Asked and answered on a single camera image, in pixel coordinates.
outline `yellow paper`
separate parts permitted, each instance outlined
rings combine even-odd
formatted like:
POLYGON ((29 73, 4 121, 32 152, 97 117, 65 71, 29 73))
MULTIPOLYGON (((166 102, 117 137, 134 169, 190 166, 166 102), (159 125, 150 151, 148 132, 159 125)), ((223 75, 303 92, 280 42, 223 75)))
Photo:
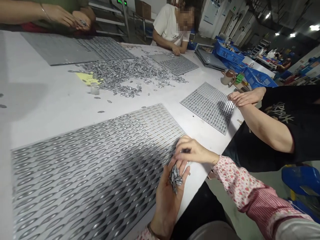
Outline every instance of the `yellow paper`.
POLYGON ((92 74, 76 73, 76 75, 80 78, 81 81, 83 81, 88 86, 90 86, 91 83, 100 84, 97 79, 93 79, 92 74))

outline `floral shirt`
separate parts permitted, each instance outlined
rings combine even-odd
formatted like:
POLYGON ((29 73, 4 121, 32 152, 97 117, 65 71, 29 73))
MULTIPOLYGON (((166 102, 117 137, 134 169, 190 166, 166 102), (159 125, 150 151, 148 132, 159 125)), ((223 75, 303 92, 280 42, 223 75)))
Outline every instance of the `floral shirt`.
MULTIPOLYGON (((279 198, 276 191, 239 168, 228 157, 220 156, 213 167, 216 178, 223 184, 238 210, 254 220, 265 239, 273 239, 277 227, 292 218, 313 221, 309 215, 295 210, 289 202, 279 198)), ((138 240, 157 239, 146 228, 138 240)))

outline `sign on wall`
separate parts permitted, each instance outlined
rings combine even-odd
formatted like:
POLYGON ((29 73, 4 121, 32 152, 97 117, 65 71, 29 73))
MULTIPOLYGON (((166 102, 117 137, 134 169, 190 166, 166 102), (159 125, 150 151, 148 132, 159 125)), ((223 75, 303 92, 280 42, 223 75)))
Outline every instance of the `sign on wall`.
POLYGON ((213 25, 219 9, 220 9, 220 4, 217 3, 215 0, 210 0, 203 20, 213 25))

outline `white table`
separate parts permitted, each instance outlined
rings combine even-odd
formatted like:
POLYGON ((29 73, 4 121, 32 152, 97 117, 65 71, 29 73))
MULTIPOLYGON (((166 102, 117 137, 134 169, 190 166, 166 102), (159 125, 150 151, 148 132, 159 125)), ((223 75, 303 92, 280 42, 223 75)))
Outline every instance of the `white table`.
POLYGON ((246 63, 248 65, 250 65, 251 63, 254 63, 253 65, 253 69, 256 69, 260 72, 263 72, 265 74, 267 74, 269 77, 273 78, 275 73, 273 73, 272 71, 266 69, 265 67, 263 67, 262 65, 260 65, 259 63, 257 63, 256 61, 252 60, 251 58, 249 58, 248 56, 245 56, 244 60, 242 61, 243 63, 246 63))
MULTIPOLYGON (((153 54, 163 51, 159 47, 130 45, 128 50, 137 56, 144 51, 153 54)), ((142 85, 140 97, 125 98, 114 96, 111 91, 100 90, 102 99, 94 99, 87 94, 88 87, 74 73, 75 65, 49 66, 41 56, 24 40, 18 32, 0 31, 0 233, 1 239, 12 239, 12 182, 10 150, 47 139, 83 126, 105 121, 116 116, 139 110, 141 106, 163 103, 173 118, 191 137, 204 147, 221 154, 243 120, 235 108, 226 136, 201 120, 179 102, 207 81, 225 94, 233 91, 220 83, 222 73, 205 68, 193 52, 187 51, 185 57, 200 68, 183 76, 189 83, 175 84, 157 92, 142 85)), ((193 196, 210 171, 209 166, 192 163, 179 216, 186 209, 193 196)), ((151 220, 153 207, 129 232, 125 239, 133 239, 151 220)))

